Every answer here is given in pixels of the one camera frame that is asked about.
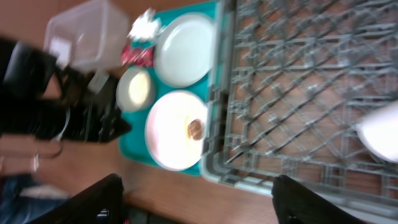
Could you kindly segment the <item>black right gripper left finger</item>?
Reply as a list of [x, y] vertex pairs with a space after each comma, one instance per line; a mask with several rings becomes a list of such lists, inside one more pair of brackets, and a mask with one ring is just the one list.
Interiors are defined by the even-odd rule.
[[121, 177], [110, 174], [32, 223], [124, 223], [123, 191]]

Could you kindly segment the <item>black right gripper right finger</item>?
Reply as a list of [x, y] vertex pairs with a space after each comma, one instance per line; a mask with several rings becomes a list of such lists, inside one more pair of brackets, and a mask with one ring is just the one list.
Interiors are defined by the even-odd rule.
[[364, 223], [286, 175], [274, 179], [272, 203], [280, 224]]

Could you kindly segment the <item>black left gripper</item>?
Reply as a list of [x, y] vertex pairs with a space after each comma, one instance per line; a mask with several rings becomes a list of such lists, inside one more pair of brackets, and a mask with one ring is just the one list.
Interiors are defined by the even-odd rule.
[[118, 82], [108, 80], [98, 94], [89, 89], [70, 108], [70, 119], [62, 139], [83, 142], [110, 142], [128, 133], [132, 126], [122, 119], [116, 104]]

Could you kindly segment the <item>pink plate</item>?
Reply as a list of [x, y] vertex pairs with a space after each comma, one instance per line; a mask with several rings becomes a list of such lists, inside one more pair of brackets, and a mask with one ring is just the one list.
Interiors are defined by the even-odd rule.
[[[145, 125], [145, 141], [156, 164], [171, 171], [194, 166], [202, 157], [207, 105], [196, 94], [175, 90], [160, 97], [150, 109]], [[199, 141], [188, 137], [187, 126], [200, 119], [204, 126]]]

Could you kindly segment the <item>grey plate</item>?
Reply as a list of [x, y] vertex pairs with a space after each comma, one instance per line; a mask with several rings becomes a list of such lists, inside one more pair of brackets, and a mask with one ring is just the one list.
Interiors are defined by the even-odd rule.
[[183, 14], [157, 39], [154, 70], [168, 86], [190, 86], [211, 70], [214, 46], [215, 23], [203, 13]]

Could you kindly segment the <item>white paper cup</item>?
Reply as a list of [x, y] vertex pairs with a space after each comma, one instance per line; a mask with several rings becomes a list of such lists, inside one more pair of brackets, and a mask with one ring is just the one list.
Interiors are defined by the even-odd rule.
[[371, 153], [387, 162], [397, 163], [397, 101], [361, 118], [355, 130]]

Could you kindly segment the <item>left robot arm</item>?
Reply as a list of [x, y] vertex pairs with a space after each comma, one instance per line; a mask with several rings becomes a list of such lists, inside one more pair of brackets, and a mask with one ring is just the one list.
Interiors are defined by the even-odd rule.
[[1, 37], [1, 133], [110, 142], [132, 126], [116, 104], [119, 80], [84, 73], [21, 41]]

